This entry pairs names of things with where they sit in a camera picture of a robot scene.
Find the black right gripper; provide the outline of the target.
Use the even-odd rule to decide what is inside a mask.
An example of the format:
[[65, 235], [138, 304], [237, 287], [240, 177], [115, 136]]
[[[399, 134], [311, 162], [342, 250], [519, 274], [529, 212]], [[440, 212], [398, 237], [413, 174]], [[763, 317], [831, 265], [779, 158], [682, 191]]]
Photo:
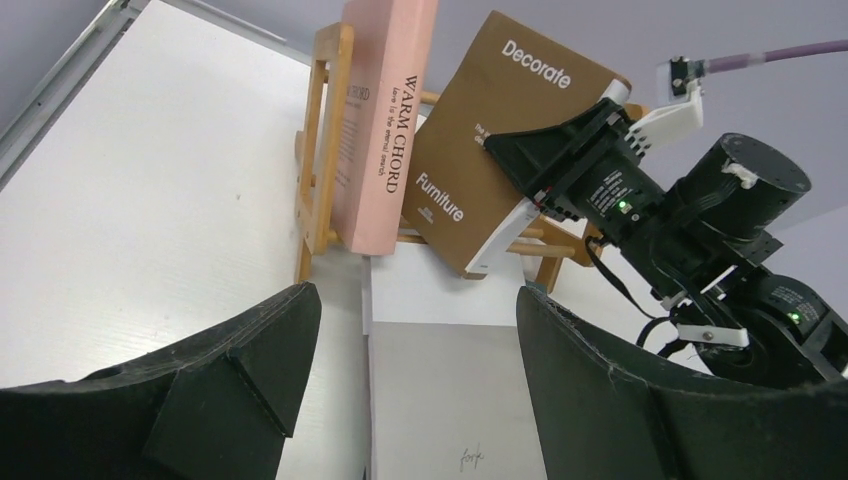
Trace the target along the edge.
[[604, 98], [551, 127], [492, 134], [483, 143], [515, 188], [556, 220], [586, 219], [615, 245], [665, 219], [665, 190], [625, 140], [634, 121]]

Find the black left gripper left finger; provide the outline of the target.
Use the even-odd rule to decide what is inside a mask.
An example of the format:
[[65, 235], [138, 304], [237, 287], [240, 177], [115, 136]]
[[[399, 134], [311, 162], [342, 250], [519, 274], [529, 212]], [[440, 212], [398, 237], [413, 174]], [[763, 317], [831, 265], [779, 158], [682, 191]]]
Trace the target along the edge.
[[1, 392], [5, 479], [273, 479], [322, 316], [290, 286], [233, 318], [74, 381]]

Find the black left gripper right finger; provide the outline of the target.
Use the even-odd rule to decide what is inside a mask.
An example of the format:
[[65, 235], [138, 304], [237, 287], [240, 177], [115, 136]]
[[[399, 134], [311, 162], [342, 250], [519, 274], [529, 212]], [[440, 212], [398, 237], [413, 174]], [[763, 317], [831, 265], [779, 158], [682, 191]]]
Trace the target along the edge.
[[533, 287], [517, 331], [551, 479], [843, 479], [847, 385], [748, 385], [650, 353]]

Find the brown Decorate Furniture book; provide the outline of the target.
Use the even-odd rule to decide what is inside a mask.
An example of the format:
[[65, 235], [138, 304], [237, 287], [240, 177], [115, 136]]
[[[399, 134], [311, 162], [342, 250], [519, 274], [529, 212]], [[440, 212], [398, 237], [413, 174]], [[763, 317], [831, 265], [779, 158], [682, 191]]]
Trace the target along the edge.
[[621, 74], [492, 11], [415, 134], [403, 218], [457, 275], [484, 278], [539, 215], [485, 140], [560, 124], [604, 97], [625, 104], [631, 89]]

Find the pink Warm Chord book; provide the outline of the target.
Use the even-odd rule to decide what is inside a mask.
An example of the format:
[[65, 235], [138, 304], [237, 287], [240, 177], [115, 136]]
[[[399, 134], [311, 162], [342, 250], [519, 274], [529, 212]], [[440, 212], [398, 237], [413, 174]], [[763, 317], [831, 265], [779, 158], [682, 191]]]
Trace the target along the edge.
[[343, 6], [353, 48], [331, 225], [353, 253], [395, 250], [437, 9], [429, 0]]

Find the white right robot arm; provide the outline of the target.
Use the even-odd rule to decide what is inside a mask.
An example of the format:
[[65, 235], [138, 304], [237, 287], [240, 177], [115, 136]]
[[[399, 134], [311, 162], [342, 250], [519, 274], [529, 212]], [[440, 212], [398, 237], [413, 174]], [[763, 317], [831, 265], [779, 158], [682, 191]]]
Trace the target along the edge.
[[493, 134], [484, 150], [545, 216], [585, 219], [590, 262], [617, 248], [663, 304], [678, 336], [731, 380], [788, 389], [847, 378], [847, 324], [811, 287], [771, 272], [769, 225], [809, 191], [805, 173], [771, 146], [722, 135], [663, 188], [641, 160], [669, 140], [680, 106], [640, 120], [611, 99], [561, 124]]

